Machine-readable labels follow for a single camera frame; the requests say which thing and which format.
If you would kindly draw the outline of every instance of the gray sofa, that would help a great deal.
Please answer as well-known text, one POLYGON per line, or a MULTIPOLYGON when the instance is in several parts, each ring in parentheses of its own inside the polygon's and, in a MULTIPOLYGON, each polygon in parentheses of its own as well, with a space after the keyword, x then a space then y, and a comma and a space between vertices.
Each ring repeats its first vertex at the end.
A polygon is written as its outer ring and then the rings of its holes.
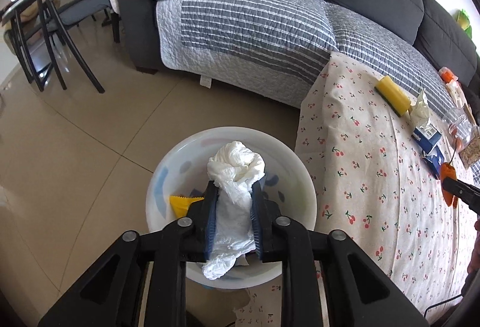
MULTIPOLYGON (((198 16, 188 16, 188 9, 184 6, 190 4, 196 11, 213 9, 215 4, 224 3, 223 0, 180 0, 182 12, 176 19, 180 21, 186 17, 191 21, 196 20, 202 40, 201 45, 195 45, 199 43, 197 40, 200 37, 182 32, 178 42, 181 42, 187 51, 195 50, 197 53, 192 53, 189 58, 185 58, 188 62, 179 63, 180 65, 172 65, 171 61, 167 63, 165 55, 162 58, 164 48, 160 37, 162 33, 166 36, 166 32, 161 17, 158 17, 158 12, 162 10, 157 1, 118 0, 118 4, 128 52, 135 66, 141 71, 155 71, 164 68, 165 63, 170 68, 206 75, 298 107, 326 63, 325 55, 328 56, 332 50, 338 50, 383 74, 391 75, 412 94, 426 88, 432 107, 440 116, 453 106, 436 72, 442 66, 448 66, 464 87, 470 89, 469 101, 474 112, 476 111, 480 102, 480 71, 477 69, 476 48, 449 13, 435 0, 289 1, 297 3, 302 14, 309 15, 308 19, 313 22, 313 26, 321 27, 321 30, 318 29, 318 33, 309 31, 310 37, 303 41, 295 39, 290 42, 286 42, 286 39, 279 35, 291 30, 288 20, 277 20, 273 32, 262 34, 262 38, 256 36, 256 33, 236 32, 240 30, 235 27, 239 26, 238 17, 246 11, 265 12, 261 17, 265 22, 277 19, 280 15, 272 6, 286 4, 285 0, 261 0, 258 3, 245 0, 243 10, 237 7, 236 10, 225 12, 228 7, 223 7, 220 12, 225 14, 222 25, 225 25, 225 21, 234 22, 230 26, 234 29, 229 37, 220 23, 210 22, 203 25, 198 16), (219 46, 217 41, 220 35, 223 36, 223 46, 219 46), (252 38, 251 44, 241 45, 244 48, 241 52, 238 52, 239 43, 235 40, 239 36, 252 38), (314 44, 314 49, 311 49, 313 41, 307 41, 309 38, 315 38, 318 42, 314 44), (282 61, 269 65, 268 60, 264 59, 268 59, 270 51, 282 54, 282 61), (262 54, 263 59, 257 57, 259 54, 262 54), (295 65, 303 57, 315 59, 315 63, 309 62, 311 65, 304 69, 305 73, 296 67, 289 68, 289 63, 295 65), (208 59, 208 62, 202 62, 202 59, 208 59), (216 59, 223 61, 222 67, 212 63, 216 59)), ((282 9, 285 9, 281 12, 284 15, 295 15, 288 6, 282 9)), ((172 10, 165 12, 168 15, 175 14, 172 10)))

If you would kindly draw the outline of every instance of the floor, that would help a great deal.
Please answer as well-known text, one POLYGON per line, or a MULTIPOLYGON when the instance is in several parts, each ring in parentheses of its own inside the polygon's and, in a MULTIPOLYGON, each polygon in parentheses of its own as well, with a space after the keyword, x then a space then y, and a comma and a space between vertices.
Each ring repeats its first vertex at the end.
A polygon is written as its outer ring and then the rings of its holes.
MULTIPOLYGON (((0 288, 28 326, 123 231, 148 232, 148 183, 179 141, 238 125, 295 144, 298 109, 220 82, 207 89, 180 71, 137 72, 99 23, 86 19, 70 34, 104 94, 63 48, 68 90, 52 74, 40 93, 20 70, 0 93, 0 288)), ((46 55, 39 47, 35 63, 46 55)), ((244 290, 187 282, 187 308, 206 327, 226 326, 247 302, 244 290)))

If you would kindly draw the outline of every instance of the silver bolt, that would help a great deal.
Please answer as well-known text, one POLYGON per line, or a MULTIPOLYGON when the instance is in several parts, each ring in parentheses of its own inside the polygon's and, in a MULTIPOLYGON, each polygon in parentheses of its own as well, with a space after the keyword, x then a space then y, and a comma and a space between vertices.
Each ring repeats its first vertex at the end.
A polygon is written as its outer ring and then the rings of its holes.
POLYGON ((131 242, 137 238, 137 234, 135 231, 127 231, 123 233, 121 238, 126 242, 131 242))
POLYGON ((189 217, 182 217, 177 220, 177 224, 180 227, 189 227, 194 221, 189 217))
POLYGON ((286 227, 290 225, 291 221, 286 216, 279 216, 275 219, 275 223, 277 223, 279 226, 286 227))
POLYGON ((336 229, 332 232, 332 238, 336 241, 344 241, 347 238, 347 234, 345 234, 341 229, 336 229))

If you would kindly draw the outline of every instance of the sponge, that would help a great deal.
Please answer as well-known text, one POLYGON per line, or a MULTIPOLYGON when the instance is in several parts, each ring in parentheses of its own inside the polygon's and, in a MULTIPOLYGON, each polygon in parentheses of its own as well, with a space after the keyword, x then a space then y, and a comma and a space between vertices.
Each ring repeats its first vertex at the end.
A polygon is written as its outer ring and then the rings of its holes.
POLYGON ((170 205, 172 206, 175 216, 177 218, 183 218, 187 216, 191 203, 201 200, 203 200, 203 197, 170 196, 170 205))
POLYGON ((397 116, 402 117, 410 108, 410 99, 388 75, 378 81, 375 90, 392 107, 397 116))

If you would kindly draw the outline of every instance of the crumpled white tissue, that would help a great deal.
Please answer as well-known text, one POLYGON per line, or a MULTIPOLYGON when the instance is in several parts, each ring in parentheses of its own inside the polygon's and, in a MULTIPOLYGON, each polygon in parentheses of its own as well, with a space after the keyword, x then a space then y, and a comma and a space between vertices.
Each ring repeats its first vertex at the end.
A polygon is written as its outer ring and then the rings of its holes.
POLYGON ((265 175, 265 162, 241 142, 231 142, 210 158, 207 172, 220 193, 214 244, 202 271, 206 278, 217 279, 234 266, 238 257, 255 250, 250 192, 265 175))

